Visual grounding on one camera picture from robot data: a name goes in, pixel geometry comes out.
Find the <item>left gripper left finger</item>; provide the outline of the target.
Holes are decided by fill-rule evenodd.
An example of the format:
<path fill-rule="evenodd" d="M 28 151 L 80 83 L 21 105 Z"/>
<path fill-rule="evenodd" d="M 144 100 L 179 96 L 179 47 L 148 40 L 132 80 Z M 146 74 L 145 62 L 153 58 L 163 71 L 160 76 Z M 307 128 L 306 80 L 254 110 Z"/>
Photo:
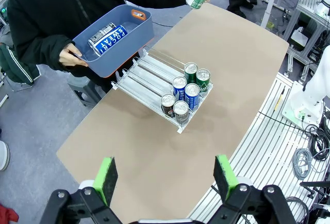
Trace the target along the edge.
<path fill-rule="evenodd" d="M 79 223 L 84 218 L 94 223 L 121 223 L 110 208 L 117 179 L 114 157 L 104 158 L 91 186 L 72 194 L 64 189 L 52 192 L 40 223 Z"/>

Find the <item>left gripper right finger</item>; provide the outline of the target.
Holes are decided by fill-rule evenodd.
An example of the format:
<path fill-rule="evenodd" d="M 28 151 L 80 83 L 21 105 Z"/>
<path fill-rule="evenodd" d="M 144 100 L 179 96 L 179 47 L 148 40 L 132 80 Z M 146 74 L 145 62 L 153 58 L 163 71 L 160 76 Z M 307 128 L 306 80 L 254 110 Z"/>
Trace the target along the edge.
<path fill-rule="evenodd" d="M 226 155 L 215 156 L 213 177 L 222 205 L 208 223 L 237 223 L 242 215 L 252 215 L 257 223 L 296 223 L 277 185 L 266 185 L 259 190 L 239 183 Z"/>

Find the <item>person right hand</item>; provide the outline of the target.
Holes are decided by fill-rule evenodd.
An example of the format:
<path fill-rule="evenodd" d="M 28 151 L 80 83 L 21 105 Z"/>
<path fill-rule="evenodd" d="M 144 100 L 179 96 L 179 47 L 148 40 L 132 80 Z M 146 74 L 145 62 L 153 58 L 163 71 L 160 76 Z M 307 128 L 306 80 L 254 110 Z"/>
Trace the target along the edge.
<path fill-rule="evenodd" d="M 85 66 L 88 67 L 87 63 L 81 59 L 82 53 L 78 48 L 69 43 L 66 45 L 59 54 L 59 62 L 64 66 Z"/>

